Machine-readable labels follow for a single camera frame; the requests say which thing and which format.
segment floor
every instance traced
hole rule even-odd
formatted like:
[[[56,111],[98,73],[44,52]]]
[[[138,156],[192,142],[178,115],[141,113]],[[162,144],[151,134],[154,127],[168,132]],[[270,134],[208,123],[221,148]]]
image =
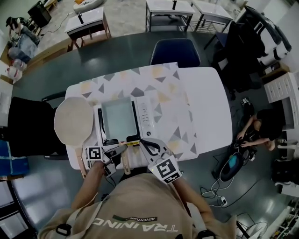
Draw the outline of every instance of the floor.
[[[238,6],[235,3],[232,3],[230,0],[221,0],[218,4],[222,5],[233,18],[236,17],[235,9],[238,9]],[[64,29],[68,19],[76,15],[73,11],[73,5],[73,0],[62,0],[57,3],[57,8],[53,7],[50,9],[52,19],[48,25],[42,28],[40,34],[46,33],[46,35],[41,36],[37,54],[68,38]],[[145,0],[104,0],[101,6],[104,7],[112,37],[145,31]],[[198,12],[192,20],[198,20],[199,16],[200,13]]]
[[[14,85],[13,96],[41,100],[80,81],[148,65],[156,42],[166,38],[191,39],[200,55],[201,67],[208,67],[208,59],[213,55],[214,49],[209,47],[204,51],[203,47],[210,37],[211,35],[202,33],[160,32],[121,36],[98,42],[64,54],[25,75]],[[235,101],[229,101],[234,136],[239,131],[237,125],[242,116],[240,100],[244,97],[249,97],[256,111],[269,107],[263,88],[238,93]],[[52,102],[53,106],[58,104],[58,101]],[[226,155],[223,153],[226,151],[227,148],[221,148],[202,154],[197,159],[179,163],[184,171],[184,178],[198,193],[200,187],[209,189],[214,183],[211,175],[217,164],[214,156],[219,161],[223,160]],[[256,159],[241,169],[227,190],[219,193],[225,196],[228,205],[232,204],[225,209],[212,208],[220,221],[224,222],[231,215],[243,212],[249,213],[256,222],[266,221],[270,224],[276,219],[290,200],[288,196],[277,193],[278,189],[270,179],[271,162],[276,158],[277,149],[268,152],[263,146],[258,147]],[[30,173],[24,179],[15,180],[14,187],[32,224],[40,229],[57,209],[70,206],[83,179],[80,172],[73,170],[68,161],[49,161],[42,156],[28,159]],[[122,173],[118,171],[114,176],[116,182]],[[221,183],[221,187],[227,185],[228,183]],[[103,180],[100,195],[109,193],[112,189],[112,186]],[[247,190],[248,193],[234,203]],[[209,203],[215,204],[215,201],[209,200]],[[239,216],[238,220],[246,225],[252,224],[247,215]]]

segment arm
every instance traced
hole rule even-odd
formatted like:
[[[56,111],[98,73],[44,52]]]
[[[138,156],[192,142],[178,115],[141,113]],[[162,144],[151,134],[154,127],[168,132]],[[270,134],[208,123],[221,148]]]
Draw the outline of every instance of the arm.
[[[237,139],[241,139],[244,137],[247,129],[249,128],[249,126],[255,121],[257,120],[256,114],[251,116],[247,122],[247,124],[245,125],[244,129],[237,135]]]
[[[11,27],[9,27],[8,36],[9,36],[9,38],[11,38]]]
[[[253,146],[253,145],[263,144],[263,143],[268,142],[268,141],[270,141],[269,138],[260,138],[260,139],[258,139],[258,140],[256,140],[256,141],[253,141],[253,142],[247,142],[247,141],[244,141],[244,142],[241,144],[241,146],[242,146],[242,147],[248,147],[248,146]]]
[[[172,184],[176,188],[183,202],[192,203],[198,208],[205,223],[211,219],[214,219],[214,215],[210,206],[206,203],[202,196],[200,196],[189,186],[183,177],[175,180]]]
[[[21,22],[18,23],[18,35],[21,35]]]
[[[75,196],[75,199],[71,204],[72,209],[79,209],[87,205],[94,198],[98,192],[98,188],[104,173],[104,163],[101,161],[96,161],[89,170],[78,194]]]

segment power strip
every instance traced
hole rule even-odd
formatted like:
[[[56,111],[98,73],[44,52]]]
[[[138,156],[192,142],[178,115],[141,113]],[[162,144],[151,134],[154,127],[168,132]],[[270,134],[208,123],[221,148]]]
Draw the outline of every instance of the power strip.
[[[228,204],[227,200],[225,199],[225,197],[221,197],[221,201],[222,201],[222,207],[226,206]]]

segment black chair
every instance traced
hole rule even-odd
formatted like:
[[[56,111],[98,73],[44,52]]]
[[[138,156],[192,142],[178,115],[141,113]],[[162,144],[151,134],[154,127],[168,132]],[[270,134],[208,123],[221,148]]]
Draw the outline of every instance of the black chair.
[[[189,39],[165,39],[155,45],[150,65],[177,62],[179,68],[198,67],[200,58]]]
[[[66,147],[54,131],[56,108],[47,103],[64,96],[65,91],[42,101],[12,98],[5,139],[13,157],[44,155],[47,159],[68,160]]]
[[[259,57],[262,56],[263,43],[254,29],[247,23],[231,22],[225,46],[214,54],[212,66],[218,71],[222,82],[235,99],[235,91],[259,89],[260,82],[253,82],[250,74],[260,71]],[[221,69],[219,62],[227,59]]]

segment black shirt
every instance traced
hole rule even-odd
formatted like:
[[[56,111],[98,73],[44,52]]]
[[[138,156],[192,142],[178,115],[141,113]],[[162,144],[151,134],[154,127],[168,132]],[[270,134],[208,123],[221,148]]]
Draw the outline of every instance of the black shirt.
[[[269,138],[273,141],[281,135],[283,123],[279,113],[275,110],[261,110],[256,114],[256,117],[262,122],[259,131],[261,138]]]

